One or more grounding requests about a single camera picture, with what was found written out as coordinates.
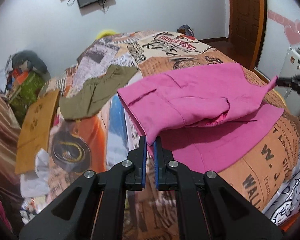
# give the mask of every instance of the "white wall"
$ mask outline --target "white wall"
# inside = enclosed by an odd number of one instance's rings
[[[300,20],[300,7],[295,0],[267,1],[268,10],[272,10],[293,22],[297,19]],[[279,75],[289,47],[290,44],[284,34],[283,26],[268,18],[258,70],[269,79]]]
[[[176,31],[194,28],[198,39],[225,36],[225,0],[109,0],[104,14],[97,4],[79,9],[67,0],[5,0],[0,6],[0,68],[8,56],[32,49],[51,76],[76,62],[103,29]]]
[[[230,0],[225,0],[225,37],[229,37],[229,25],[230,25]]]

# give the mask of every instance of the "olive green cloth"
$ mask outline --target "olive green cloth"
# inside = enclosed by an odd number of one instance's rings
[[[38,74],[31,71],[26,80],[13,92],[9,100],[9,105],[20,127],[23,124],[29,106],[37,101],[39,91],[43,85],[44,80]]]
[[[104,104],[137,73],[136,67],[109,66],[105,75],[87,80],[72,98],[60,97],[60,111],[65,120],[94,116]]]

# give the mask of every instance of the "green shorts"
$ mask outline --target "green shorts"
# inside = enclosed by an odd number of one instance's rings
[[[109,66],[105,75],[87,80],[72,98],[60,97],[60,111],[65,120],[94,116],[105,103],[137,73],[136,67]]]

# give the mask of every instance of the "bedspread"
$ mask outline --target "bedspread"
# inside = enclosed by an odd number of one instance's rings
[[[174,32],[142,31],[117,34],[95,41],[78,58],[76,67],[50,80],[47,91],[60,89],[71,97],[88,79],[105,73],[110,64],[137,66],[130,83],[144,76],[197,65],[234,62],[220,51]],[[253,72],[243,68],[246,79],[263,85]],[[270,201],[284,180],[291,176],[298,159],[300,123],[271,90],[264,99],[285,109],[270,132],[244,157],[220,176],[260,211]],[[85,170],[109,170],[126,159],[129,150],[138,147],[138,134],[119,98],[114,95],[93,117],[64,121],[57,110],[50,130],[50,193],[52,201]],[[67,155],[74,162],[63,162]],[[177,213],[173,192],[158,192],[154,183],[154,162],[147,156],[146,188],[128,192],[126,198],[124,239],[178,239]]]

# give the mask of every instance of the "black cable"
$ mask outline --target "black cable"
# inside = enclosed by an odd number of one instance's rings
[[[104,13],[106,13],[105,12],[105,3],[106,3],[106,0],[102,0],[102,5],[100,4],[100,1],[98,1],[98,4],[103,8]]]
[[[72,5],[74,4],[74,2],[75,2],[75,0],[73,0],[72,3],[69,4],[70,1],[71,1],[71,0],[68,0],[68,2],[67,2],[67,5],[68,5],[68,6],[72,6]]]

